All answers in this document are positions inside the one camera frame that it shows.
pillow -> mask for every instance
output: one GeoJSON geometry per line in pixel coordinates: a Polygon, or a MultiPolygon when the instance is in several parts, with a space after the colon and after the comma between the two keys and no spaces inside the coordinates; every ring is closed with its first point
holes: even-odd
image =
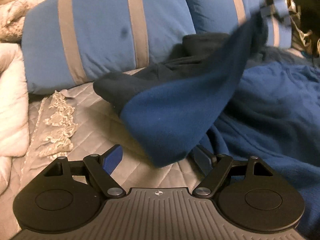
{"type": "MultiPolygon", "coordinates": [[[[263,0],[186,0],[196,33],[231,33],[259,9],[263,0]]],[[[279,24],[275,18],[268,20],[267,45],[291,47],[291,28],[279,24]]]]}
{"type": "Polygon", "coordinates": [[[183,56],[185,0],[45,0],[26,15],[28,92],[49,94],[183,56]]]}

quilted bedspread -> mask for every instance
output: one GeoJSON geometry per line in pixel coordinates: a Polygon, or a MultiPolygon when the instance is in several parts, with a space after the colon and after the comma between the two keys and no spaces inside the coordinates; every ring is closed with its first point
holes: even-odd
{"type": "MultiPolygon", "coordinates": [[[[111,176],[127,192],[130,187],[188,187],[192,191],[202,179],[197,167],[188,158],[163,168],[155,168],[125,129],[112,106],[94,93],[92,83],[62,91],[62,94],[67,96],[67,105],[74,107],[72,116],[77,129],[70,137],[72,150],[44,154],[43,145],[38,142],[47,129],[46,120],[54,115],[54,98],[50,96],[30,103],[31,144],[24,157],[13,160],[9,186],[0,196],[1,240],[9,239],[20,230],[12,211],[17,193],[61,154],[70,161],[82,160],[92,153],[103,154],[115,144],[122,145],[123,159],[111,176]]],[[[85,183],[83,177],[75,176],[74,179],[85,183]]]]}

gray controller body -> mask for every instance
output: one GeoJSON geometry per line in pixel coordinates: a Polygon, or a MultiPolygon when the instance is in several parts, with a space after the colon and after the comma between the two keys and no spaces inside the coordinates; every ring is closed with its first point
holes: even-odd
{"type": "Polygon", "coordinates": [[[132,188],[106,201],[86,225],[61,234],[22,230],[14,240],[304,240],[294,229],[258,234],[228,222],[209,199],[187,188],[132,188]]]}

stain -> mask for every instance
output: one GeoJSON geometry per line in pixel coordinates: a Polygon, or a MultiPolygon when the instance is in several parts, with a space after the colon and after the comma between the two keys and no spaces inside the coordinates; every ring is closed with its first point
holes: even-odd
{"type": "Polygon", "coordinates": [[[129,32],[129,31],[128,31],[128,28],[123,27],[123,28],[121,29],[121,34],[120,34],[121,39],[127,38],[128,32],[129,32]]]}

gray stripe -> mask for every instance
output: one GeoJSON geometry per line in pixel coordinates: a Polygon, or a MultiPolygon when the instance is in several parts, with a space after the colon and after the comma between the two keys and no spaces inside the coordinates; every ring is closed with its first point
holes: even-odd
{"type": "Polygon", "coordinates": [[[244,5],[242,0],[233,0],[233,3],[235,4],[236,13],[238,17],[238,25],[241,25],[246,21],[245,11],[244,11],[244,5]]]}
{"type": "Polygon", "coordinates": [[[84,72],[73,22],[72,0],[58,0],[58,18],[64,54],[76,85],[88,81],[84,72]]]}
{"type": "Polygon", "coordinates": [[[272,25],[273,25],[273,33],[274,33],[274,47],[279,47],[280,44],[280,32],[279,32],[279,23],[274,16],[271,16],[272,25]]]}
{"type": "Polygon", "coordinates": [[[136,69],[149,65],[147,23],[142,0],[128,0],[136,69]]]}

